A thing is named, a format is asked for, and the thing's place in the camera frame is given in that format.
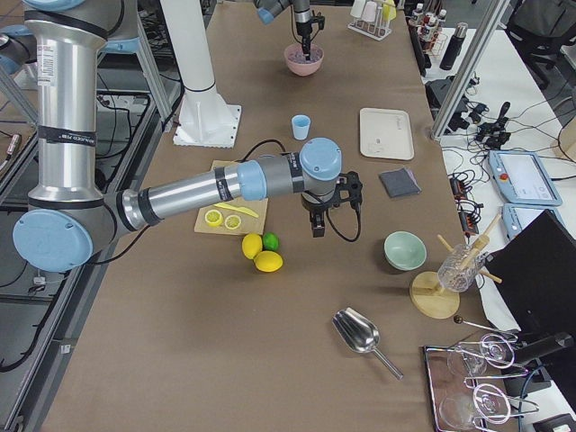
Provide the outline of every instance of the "black bottle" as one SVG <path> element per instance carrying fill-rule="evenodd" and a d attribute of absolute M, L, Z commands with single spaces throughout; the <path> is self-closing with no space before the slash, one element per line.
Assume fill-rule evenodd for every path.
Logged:
<path fill-rule="evenodd" d="M 458 55 L 460 54 L 460 50 L 462 49 L 462 44 L 464 43 L 464 39 L 466 39 L 466 31 L 468 30 L 468 24 L 466 22 L 459 22 L 456 25 L 456 30 L 450 38 L 450 42 L 448 43 L 448 47 L 446 48 L 446 52 L 442 57 L 442 61 L 440 62 L 440 68 L 443 70 L 450 70 L 454 65 L 454 62 Z"/>

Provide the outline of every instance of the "blue joint cap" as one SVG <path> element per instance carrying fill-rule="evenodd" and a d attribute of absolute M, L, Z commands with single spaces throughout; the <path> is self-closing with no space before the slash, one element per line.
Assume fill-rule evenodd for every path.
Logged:
<path fill-rule="evenodd" d="M 85 0 L 23 0 L 28 6 L 40 11 L 62 12 L 81 5 Z"/>
<path fill-rule="evenodd" d="M 6 25 L 0 29 L 0 33 L 15 38 L 16 36 L 32 36 L 32 31 L 23 24 Z"/>
<path fill-rule="evenodd" d="M 135 54 L 140 49 L 140 38 L 108 40 L 102 49 L 106 54 Z"/>
<path fill-rule="evenodd" d="M 14 225 L 12 238 L 24 259 L 47 272 L 62 273 L 81 266 L 94 250 L 88 231 L 55 210 L 28 211 Z"/>
<path fill-rule="evenodd" d="M 20 69 L 20 65 L 11 58 L 0 56 L 0 68 L 8 75 L 15 74 Z"/>
<path fill-rule="evenodd" d="M 255 160 L 238 165 L 238 181 L 242 197 L 247 201 L 266 198 L 266 177 L 262 167 Z"/>
<path fill-rule="evenodd" d="M 302 147 L 300 163 L 310 177 L 334 180 L 342 171 L 342 152 L 332 139 L 313 138 Z"/>
<path fill-rule="evenodd" d="M 274 20 L 274 16 L 269 13 L 264 7 L 258 9 L 258 16 L 264 24 L 269 24 Z"/>

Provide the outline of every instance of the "pink bowl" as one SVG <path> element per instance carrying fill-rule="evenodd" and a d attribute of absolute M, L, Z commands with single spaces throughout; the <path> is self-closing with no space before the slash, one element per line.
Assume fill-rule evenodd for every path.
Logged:
<path fill-rule="evenodd" d="M 284 50 L 284 60 L 286 66 L 296 75 L 306 77 L 320 69 L 322 60 L 324 59 L 324 51 L 318 45 L 310 46 L 310 61 L 306 61 L 302 53 L 302 45 L 300 43 L 293 43 Z"/>

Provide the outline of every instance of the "purple contents in bowl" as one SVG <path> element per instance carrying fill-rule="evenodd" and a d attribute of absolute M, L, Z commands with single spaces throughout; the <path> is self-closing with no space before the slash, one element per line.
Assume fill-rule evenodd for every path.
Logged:
<path fill-rule="evenodd" d="M 301 65 L 309 64 L 309 63 L 316 63 L 322 57 L 322 51 L 320 49 L 312 48 L 310 50 L 310 60 L 307 60 L 304 56 L 304 53 L 301 50 L 296 52 L 291 52 L 288 55 L 288 59 L 293 61 L 294 63 L 299 63 Z"/>

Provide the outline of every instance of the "brown table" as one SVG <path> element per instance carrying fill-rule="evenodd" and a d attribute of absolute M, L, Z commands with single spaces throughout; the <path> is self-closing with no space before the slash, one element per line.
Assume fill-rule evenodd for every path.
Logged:
<path fill-rule="evenodd" d="M 432 429 L 421 347 L 450 345 L 472 330 L 423 316 L 408 293 L 419 271 L 436 270 L 446 257 L 436 234 L 452 244 L 463 238 L 440 148 L 428 138 L 424 87 L 401 19 L 378 42 L 346 28 L 349 8 L 315 9 L 327 16 L 315 40 L 326 58 L 316 75 L 302 78 L 284 65 L 289 13 L 263 26 L 252 4 L 217 5 L 208 39 L 220 93 L 243 106 L 237 144 L 183 148 L 165 135 L 145 184 L 241 158 L 264 139 L 296 151 L 290 118 L 307 113 L 310 135 L 337 142 L 345 171 L 364 182 L 360 240 L 346 243 L 330 228 L 312 238 L 297 195 L 268 205 L 266 230 L 279 236 L 284 258 L 275 274 L 259 273 L 242 256 L 239 237 L 194 233 L 195 211 L 150 229 L 110 266 L 42 430 Z M 360 155 L 363 107 L 409 113 L 412 161 Z M 401 166 L 411 167 L 422 194 L 391 200 L 377 175 Z M 352 237 L 351 209 L 332 215 Z M 395 230 L 426 243 L 428 260 L 418 271 L 385 262 L 383 240 Z M 345 346 L 331 318 L 347 306 L 379 327 L 382 351 L 404 380 Z M 463 295 L 459 312 L 483 319 L 476 293 Z"/>

